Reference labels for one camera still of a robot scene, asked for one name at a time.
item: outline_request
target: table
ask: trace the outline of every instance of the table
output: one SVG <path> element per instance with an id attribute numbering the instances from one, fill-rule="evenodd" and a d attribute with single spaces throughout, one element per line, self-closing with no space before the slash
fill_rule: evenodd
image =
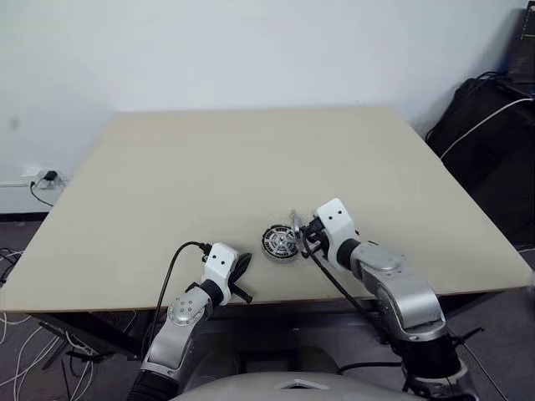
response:
<path id="1" fill-rule="evenodd" d="M 311 261 L 269 261 L 260 241 L 291 210 L 307 221 L 334 197 L 365 240 L 402 251 L 439 294 L 531 282 L 524 260 L 389 109 L 122 113 L 0 291 L 0 309 L 154 307 L 172 254 L 190 240 L 252 252 L 239 285 L 255 302 L 340 298 Z M 181 255 L 164 305 L 201 273 L 199 252 Z M 335 276 L 369 295 L 350 273 Z"/>

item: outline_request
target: wire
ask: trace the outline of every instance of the wire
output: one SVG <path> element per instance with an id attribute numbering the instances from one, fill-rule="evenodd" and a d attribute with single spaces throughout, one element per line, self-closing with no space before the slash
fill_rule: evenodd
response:
<path id="1" fill-rule="evenodd" d="M 2 312 L 3 318 L 0 318 L 0 321 L 3 322 L 3 333 L 2 333 L 2 339 L 0 339 L 0 345 L 3 344 L 3 342 L 6 339 L 6 334 L 8 332 L 8 326 L 18 326 L 19 324 L 22 324 L 26 322 L 28 319 L 31 319 L 31 316 L 28 316 L 24 318 L 23 320 L 17 320 L 16 322 L 9 322 L 8 321 L 8 315 L 5 312 Z"/>
<path id="2" fill-rule="evenodd" d="M 399 368 L 402 365 L 401 362 L 361 362 L 361 363 L 351 363 L 349 365 L 344 365 L 342 368 L 338 369 L 336 374 L 342 374 L 346 370 L 356 369 L 356 368 Z"/>
<path id="3" fill-rule="evenodd" d="M 64 364 L 63 359 L 61 360 L 61 372 L 64 376 L 64 384 L 65 384 L 65 389 L 67 390 L 67 398 L 70 399 L 69 381 L 67 379 L 67 371 L 65 370 L 65 364 Z"/>
<path id="4" fill-rule="evenodd" d="M 4 322 L 6 323 L 8 326 L 18 326 L 19 324 L 22 324 L 24 322 L 27 322 L 28 320 L 30 320 L 32 317 L 31 316 L 28 316 L 28 317 L 25 317 L 23 320 L 17 320 L 16 322 L 10 322 L 8 321 L 7 319 L 4 320 L 2 318 L 0 318 L 0 322 Z"/>
<path id="5" fill-rule="evenodd" d="M 132 312 L 134 312 L 134 316 L 132 316 L 128 324 L 125 326 L 125 328 L 123 329 L 123 332 L 128 332 L 131 329 L 132 323 L 137 318 L 137 311 L 132 311 Z"/>
<path id="6" fill-rule="evenodd" d="M 154 339 L 154 336 L 155 336 L 156 324 L 157 324 L 157 321 L 158 321 L 158 315 L 160 315 L 161 303 L 163 302 L 164 295 L 166 294 L 167 284 L 169 283 L 169 278 L 171 277 L 171 273 L 173 272 L 173 267 L 175 266 L 176 258 L 182 252 L 182 250 L 184 248 L 186 248 L 188 246 L 191 246 L 191 245 L 195 245 L 195 246 L 201 247 L 201 243 L 200 242 L 188 241 L 188 242 L 182 244 L 180 246 L 180 248 L 178 248 L 176 250 L 175 255 L 173 255 L 173 257 L 171 259 L 171 263 L 169 264 L 169 268 L 167 269 L 166 279 L 164 280 L 164 283 L 161 286 L 160 297 L 158 298 L 158 303 L 156 304 L 156 310 L 155 310 L 155 313 L 154 313 L 154 319 L 152 320 L 152 325 L 151 325 L 151 329 L 150 329 L 149 343 L 152 342 L 152 340 Z M 143 338 L 143 341 L 141 343 L 141 355 L 145 354 L 145 339 L 146 338 Z"/>
<path id="7" fill-rule="evenodd" d="M 41 350 L 41 352 L 38 354 L 37 357 L 35 357 L 35 359 L 33 360 L 34 362 L 41 356 L 43 355 L 43 353 L 49 353 L 50 351 L 52 351 L 52 349 L 54 348 L 54 346 L 56 345 L 56 343 L 58 342 L 58 338 L 54 338 L 52 337 L 52 339 L 47 343 L 47 345 L 44 346 L 44 348 Z M 20 397 L 20 392 L 23 388 L 23 384 L 24 384 L 24 379 L 26 378 L 26 376 L 28 375 L 29 373 L 29 370 L 26 371 L 24 373 L 24 375 L 21 377 L 20 379 L 20 383 L 18 384 L 18 389 L 17 389 L 17 398 L 16 398 L 16 401 L 19 400 L 19 397 Z"/>
<path id="8" fill-rule="evenodd" d="M 448 328 L 449 332 L 455 336 L 455 337 L 459 337 L 457 336 L 457 334 L 453 331 L 453 329 L 451 327 Z M 471 358 L 474 360 L 474 362 L 476 363 L 476 365 L 479 367 L 479 369 L 481 369 L 481 371 L 485 374 L 485 376 L 487 376 L 488 378 L 488 381 L 491 382 L 492 384 L 492 387 L 494 387 L 494 389 L 497 391 L 498 394 L 500 394 L 500 396 L 503 398 L 504 401 L 509 401 L 507 399 L 507 396 L 503 393 L 503 391 L 501 391 L 501 389 L 498 387 L 497 383 L 494 381 L 494 379 L 492 378 L 492 376 L 489 374 L 489 372 L 483 367 L 482 363 L 480 362 L 479 358 L 476 356 L 476 354 L 470 349 L 470 347 L 468 347 L 466 345 L 466 343 L 462 343 L 461 344 L 465 350 L 470 354 Z"/>
<path id="9" fill-rule="evenodd" d="M 472 89 L 470 89 L 461 99 L 459 99 L 459 101 L 457 102 L 457 104 L 453 104 L 451 106 L 451 109 L 446 109 L 446 112 L 442 115 L 442 117 L 439 118 L 439 120 L 436 122 L 435 125 L 433 125 L 433 127 L 431 129 L 429 129 L 429 131 L 427 131 L 427 133 L 424 135 L 424 141 L 427 142 L 430 137 L 431 137 L 431 134 L 433 133 L 433 131 L 436 129 L 436 127 L 438 127 L 440 124 L 442 124 L 442 122 L 444 121 L 444 119 L 448 116 L 448 115 L 451 115 L 453 113 L 455 113 L 462 105 L 462 103 L 469 99 L 478 89 L 480 89 L 484 84 L 486 84 L 487 82 L 489 81 L 492 81 L 493 79 L 496 78 L 497 75 L 505 75 L 504 73 L 499 73 L 497 71 L 486 71 L 485 73 L 483 74 L 480 74 L 478 75 L 475 79 L 474 79 L 474 82 L 477 82 L 479 81 L 480 79 L 482 79 L 484 76 L 486 75 L 491 75 L 490 77 L 488 77 L 487 79 L 483 79 L 481 82 L 479 82 L 478 84 L 476 84 Z"/>
<path id="10" fill-rule="evenodd" d="M 506 104 L 505 106 L 501 107 L 500 109 L 496 110 L 494 113 L 490 114 L 489 116 L 487 116 L 485 119 L 481 120 L 479 123 L 477 123 L 476 125 L 474 125 L 472 128 L 470 128 L 465 134 L 461 135 L 459 138 L 457 138 L 451 145 L 449 148 L 447 148 L 444 153 L 442 153 L 440 159 L 444 159 L 444 156 L 446 156 L 448 154 L 448 152 L 455 146 L 457 145 L 461 140 L 465 139 L 471 132 L 473 132 L 475 129 L 479 128 L 481 125 L 485 124 L 489 119 L 491 119 L 492 117 L 494 117 L 495 115 L 497 114 L 500 114 L 503 110 L 505 109 L 508 109 L 510 108 L 511 106 L 514 106 L 515 104 L 518 104 L 518 103 L 521 103 L 521 102 L 532 102 L 533 99 L 532 98 L 522 98 L 522 99 L 517 99 L 509 104 Z"/>
<path id="11" fill-rule="evenodd" d="M 73 354 L 72 354 L 72 353 L 69 355 L 69 370 L 70 370 L 71 374 L 72 374 L 73 376 L 75 376 L 76 378 L 79 378 L 79 377 L 80 377 L 80 375 L 77 374 L 77 373 L 74 371 L 74 367 L 73 367 Z"/>
<path id="12" fill-rule="evenodd" d="M 30 192 L 32 193 L 33 197 L 34 197 L 35 199 L 37 199 L 39 202 L 44 203 L 45 205 L 48 205 L 48 206 L 50 206 L 50 207 L 54 207 L 53 204 L 48 203 L 48 202 L 45 201 L 45 200 L 42 200 L 41 198 L 39 198 L 37 195 L 35 195 L 35 194 L 33 193 L 33 188 L 34 188 L 34 186 L 39 185 L 39 182 L 41 182 L 41 180 L 37 181 L 37 184 L 35 184 L 33 181 L 31 182 L 31 184 L 30 184 Z"/>
<path id="13" fill-rule="evenodd" d="M 85 377 L 85 374 L 87 373 L 87 368 L 90 368 L 91 369 L 91 373 L 89 374 L 89 380 L 87 381 L 87 383 L 85 384 L 85 387 L 84 387 L 84 390 L 82 390 L 82 393 L 80 393 L 78 395 L 78 397 L 75 397 L 76 395 L 76 392 L 78 391 L 79 387 L 80 387 L 80 384 L 82 384 L 82 382 L 84 381 L 84 377 Z M 70 401 L 78 401 L 79 399 L 81 399 L 85 392 L 87 391 L 87 389 L 89 388 L 90 384 L 91 384 L 91 381 L 93 380 L 93 363 L 91 361 L 88 361 L 86 364 L 85 364 L 85 367 L 84 367 L 84 371 L 82 372 L 82 377 L 80 378 L 80 380 L 78 381 L 78 383 L 76 384 L 76 387 L 74 388 L 74 391 L 70 397 Z"/>
<path id="14" fill-rule="evenodd" d="M 306 232 L 303 233 L 303 244 L 304 244 L 304 248 L 305 250 L 307 251 L 307 253 L 310 255 L 310 257 L 312 258 L 312 260 L 316 263 L 316 265 L 318 265 L 318 267 L 321 269 L 321 271 L 324 273 L 324 275 L 329 279 L 329 281 L 331 283 L 333 283 L 333 285 L 336 287 L 336 289 L 338 291 L 340 291 L 342 293 L 342 295 L 345 297 L 345 299 L 347 299 L 349 301 L 349 303 L 351 305 L 353 305 L 353 307 L 360 313 L 362 314 L 362 316 L 366 319 L 366 321 L 371 324 L 374 329 L 379 333 L 379 334 L 382 334 L 383 336 L 386 336 L 387 337 L 387 334 L 385 332 L 385 330 L 380 326 L 378 325 L 376 322 L 374 322 L 371 317 L 369 316 L 369 314 L 365 311 L 365 309 L 363 307 L 360 306 L 360 304 L 351 296 L 351 294 L 349 294 L 345 288 L 342 287 L 342 285 L 336 280 L 336 278 L 334 278 L 334 276 L 329 272 L 329 270 L 327 270 L 327 268 L 322 264 L 322 262 L 318 259 L 317 256 L 315 256 L 313 254 L 313 252 L 310 250 L 310 246 L 308 245 L 308 241 L 307 241 L 307 237 L 306 237 Z"/>
<path id="15" fill-rule="evenodd" d="M 39 357 L 39 359 L 35 360 L 30 366 L 28 366 L 27 368 L 25 368 L 22 372 L 16 374 L 15 376 L 13 376 L 12 378 L 9 378 L 8 380 L 4 380 L 3 382 L 0 383 L 0 387 L 2 386 L 5 386 L 6 384 L 9 384 L 11 383 L 13 380 L 15 380 L 16 378 L 20 378 L 23 374 L 25 374 L 28 370 L 30 370 L 31 368 L 33 368 L 35 365 L 37 365 L 39 362 L 41 362 L 44 357 L 47 356 L 47 354 L 50 352 L 52 348 L 50 348 L 44 355 L 41 355 L 41 357 Z"/>
<path id="16" fill-rule="evenodd" d="M 78 344 L 73 343 L 73 340 L 70 339 L 70 336 L 69 336 L 68 332 L 65 332 L 65 338 L 67 338 L 67 342 L 70 344 L 70 346 L 72 348 L 81 349 L 82 351 L 87 351 L 88 349 L 90 349 L 87 345 L 83 345 L 82 346 L 82 345 L 78 345 Z"/>
<path id="17" fill-rule="evenodd" d="M 67 342 L 71 345 L 71 347 L 79 349 L 81 351 L 84 351 L 88 356 L 91 356 L 93 354 L 93 349 L 91 347 L 89 347 L 87 344 L 84 344 L 83 342 L 81 342 L 78 339 L 76 339 L 76 341 L 78 343 L 82 344 L 82 345 L 78 345 L 78 344 L 74 343 L 68 332 L 65 332 L 65 338 L 67 339 Z M 80 385 L 84 381 L 85 374 L 87 373 L 87 369 L 88 368 L 90 368 L 89 379 L 88 379 L 87 383 L 85 384 L 84 390 L 82 390 L 82 392 L 78 396 L 76 396 L 76 393 L 78 392 Z M 87 392 L 89 386 L 91 385 L 91 381 L 93 380 L 93 372 L 94 372 L 94 363 L 89 360 L 89 361 L 87 361 L 85 363 L 84 370 L 82 371 L 82 374 L 79 376 L 79 381 L 76 384 L 76 387 L 74 388 L 74 391 L 73 391 L 73 393 L 71 394 L 71 396 L 69 398 L 70 401 L 78 401 L 79 399 L 81 399 L 84 396 L 84 394 Z"/>

